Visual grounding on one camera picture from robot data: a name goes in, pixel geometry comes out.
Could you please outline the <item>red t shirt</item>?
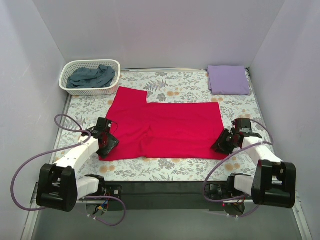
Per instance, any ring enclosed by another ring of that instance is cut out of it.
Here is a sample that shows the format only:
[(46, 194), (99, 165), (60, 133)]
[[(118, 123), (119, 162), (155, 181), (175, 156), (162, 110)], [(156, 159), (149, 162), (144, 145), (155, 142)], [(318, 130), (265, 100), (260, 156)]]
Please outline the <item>red t shirt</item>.
[(119, 143), (100, 161), (226, 158), (212, 149), (224, 130), (217, 102), (147, 102), (146, 91), (119, 87), (106, 118)]

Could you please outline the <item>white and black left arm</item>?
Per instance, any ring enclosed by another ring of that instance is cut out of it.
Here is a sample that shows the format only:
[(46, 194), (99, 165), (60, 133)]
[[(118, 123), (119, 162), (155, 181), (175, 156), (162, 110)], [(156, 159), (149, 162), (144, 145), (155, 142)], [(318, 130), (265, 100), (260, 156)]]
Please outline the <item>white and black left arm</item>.
[(80, 168), (97, 154), (105, 159), (119, 144), (111, 134), (112, 121), (100, 117), (95, 126), (81, 134), (76, 147), (54, 164), (44, 164), (40, 169), (36, 203), (38, 206), (70, 212), (77, 200), (106, 195), (102, 176), (89, 174), (78, 179)]

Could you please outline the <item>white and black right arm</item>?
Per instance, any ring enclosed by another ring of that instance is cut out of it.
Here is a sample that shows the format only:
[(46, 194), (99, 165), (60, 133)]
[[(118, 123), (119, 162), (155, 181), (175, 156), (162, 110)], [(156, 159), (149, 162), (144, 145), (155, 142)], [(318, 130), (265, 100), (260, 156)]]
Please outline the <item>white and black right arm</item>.
[(269, 149), (274, 140), (264, 140), (252, 123), (249, 118), (233, 120), (232, 128), (222, 131), (212, 149), (228, 159), (245, 152), (256, 166), (254, 175), (232, 173), (218, 184), (205, 181), (203, 194), (214, 203), (250, 197), (256, 205), (291, 209), (296, 201), (296, 166), (277, 157)]

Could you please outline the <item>folded purple t shirt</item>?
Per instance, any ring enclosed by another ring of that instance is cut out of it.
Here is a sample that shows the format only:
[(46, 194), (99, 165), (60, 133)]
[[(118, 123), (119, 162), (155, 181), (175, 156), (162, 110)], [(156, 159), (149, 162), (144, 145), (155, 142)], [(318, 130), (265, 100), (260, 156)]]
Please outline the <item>folded purple t shirt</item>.
[(208, 89), (213, 95), (248, 96), (249, 82), (244, 66), (209, 65)]

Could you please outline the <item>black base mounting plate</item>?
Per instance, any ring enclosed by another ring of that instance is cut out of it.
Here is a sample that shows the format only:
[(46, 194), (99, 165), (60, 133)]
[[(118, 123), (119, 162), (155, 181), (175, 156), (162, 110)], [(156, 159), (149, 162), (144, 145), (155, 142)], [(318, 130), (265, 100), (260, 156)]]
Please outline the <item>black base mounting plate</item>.
[(231, 198), (224, 181), (209, 182), (203, 192), (201, 181), (114, 181), (99, 186), (98, 196), (115, 197), (124, 202), (127, 210), (209, 210), (230, 215), (245, 213), (245, 200), (211, 203), (211, 200)]

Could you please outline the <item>crumpled grey-blue t shirt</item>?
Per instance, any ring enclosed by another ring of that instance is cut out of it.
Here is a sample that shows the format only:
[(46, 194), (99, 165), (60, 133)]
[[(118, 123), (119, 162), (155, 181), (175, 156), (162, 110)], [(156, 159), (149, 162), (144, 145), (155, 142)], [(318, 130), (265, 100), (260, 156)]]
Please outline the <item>crumpled grey-blue t shirt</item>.
[(67, 89), (107, 88), (111, 86), (116, 72), (111, 66), (99, 65), (98, 68), (89, 69), (81, 67), (73, 72), (67, 79)]

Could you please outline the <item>white perforated plastic basket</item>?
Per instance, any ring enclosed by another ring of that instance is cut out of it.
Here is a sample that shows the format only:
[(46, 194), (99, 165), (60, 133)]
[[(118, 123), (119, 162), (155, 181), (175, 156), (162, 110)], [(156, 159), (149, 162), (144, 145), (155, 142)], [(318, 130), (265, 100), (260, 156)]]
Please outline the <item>white perforated plastic basket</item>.
[[(80, 68), (97, 69), (100, 65), (109, 66), (115, 71), (110, 86), (103, 88), (67, 88), (68, 78)], [(72, 96), (103, 96), (114, 94), (119, 87), (121, 65), (113, 59), (75, 60), (67, 63), (59, 77), (59, 87)]]

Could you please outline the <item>floral patterned table cloth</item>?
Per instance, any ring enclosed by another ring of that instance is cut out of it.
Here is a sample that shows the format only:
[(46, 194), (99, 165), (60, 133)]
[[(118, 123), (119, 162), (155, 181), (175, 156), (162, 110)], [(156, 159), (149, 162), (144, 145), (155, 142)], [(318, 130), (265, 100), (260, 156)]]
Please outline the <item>floral patterned table cloth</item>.
[[(269, 135), (264, 131), (264, 120), (256, 94), (247, 96), (213, 95), (208, 87), (208, 74), (203, 70), (126, 70), (119, 78), (122, 87), (147, 91), (149, 102), (159, 103), (218, 103), (223, 125), (231, 127), (236, 118), (254, 120), (253, 130), (264, 140)], [(76, 129), (92, 127), (99, 117), (107, 114), (115, 96), (69, 96), (64, 113), (64, 130), (57, 137), (56, 146), (61, 152), (53, 162), (63, 158), (67, 147), (79, 140)], [(100, 161), (93, 155), (78, 171), (78, 177), (88, 174), (103, 176), (107, 181), (203, 181), (210, 176), (213, 181), (224, 181), (232, 173), (253, 175), (255, 164), (245, 153), (239, 153), (219, 166), (218, 161), (197, 158), (137, 158), (118, 161)]]

